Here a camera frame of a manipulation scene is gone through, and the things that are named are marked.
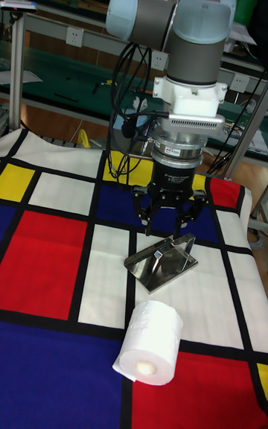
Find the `white square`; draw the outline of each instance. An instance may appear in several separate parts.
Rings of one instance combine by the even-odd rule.
[[[268,352],[268,300],[255,259],[229,252],[252,348]]]
[[[89,215],[94,186],[91,182],[42,173],[29,204]]]
[[[129,232],[95,226],[78,321],[124,328]]]
[[[151,238],[149,242],[145,236],[139,235],[138,249],[148,247],[153,240],[160,239]],[[242,349],[221,252],[194,245],[191,254],[198,260],[198,265],[151,295],[137,281],[135,303],[156,300],[174,307],[184,322],[183,340]]]
[[[56,146],[28,133],[14,157],[36,166],[95,178],[101,154],[101,150]]]
[[[216,211],[226,245],[250,249],[246,231],[234,212]]]

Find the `white mounting bracket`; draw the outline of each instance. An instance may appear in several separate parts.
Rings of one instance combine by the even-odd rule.
[[[216,83],[213,86],[183,86],[169,81],[167,77],[155,78],[153,97],[161,98],[170,104],[169,112],[174,115],[196,115],[215,117],[220,103],[224,102],[227,85]]]

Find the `red square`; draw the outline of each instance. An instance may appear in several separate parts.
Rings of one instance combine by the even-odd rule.
[[[133,384],[132,429],[261,429],[248,364],[180,352],[165,386]]]
[[[210,192],[216,206],[237,208],[240,185],[222,179],[211,179]]]
[[[68,319],[86,222],[26,211],[0,265],[0,308]]]

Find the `light blue joint cap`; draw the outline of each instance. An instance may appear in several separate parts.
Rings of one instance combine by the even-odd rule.
[[[121,40],[128,40],[133,31],[138,0],[110,0],[106,15],[106,29]]]
[[[229,34],[230,8],[208,0],[181,0],[176,10],[173,30],[187,42],[212,44]]]
[[[230,7],[230,11],[231,11],[230,20],[229,20],[229,33],[230,33],[234,18],[235,18],[235,9],[236,9],[237,0],[220,0],[220,3],[224,5],[228,5]]]

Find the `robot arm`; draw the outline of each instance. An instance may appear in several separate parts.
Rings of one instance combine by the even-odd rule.
[[[161,98],[169,118],[154,135],[153,174],[146,188],[135,186],[136,214],[147,225],[162,206],[178,211],[177,231],[199,214],[182,204],[192,194],[196,166],[202,162],[207,135],[216,135],[224,118],[217,115],[227,86],[217,82],[223,46],[232,27],[236,0],[111,0],[106,28],[122,40],[169,54],[166,77],[157,77],[153,97]],[[141,207],[144,194],[151,197]]]

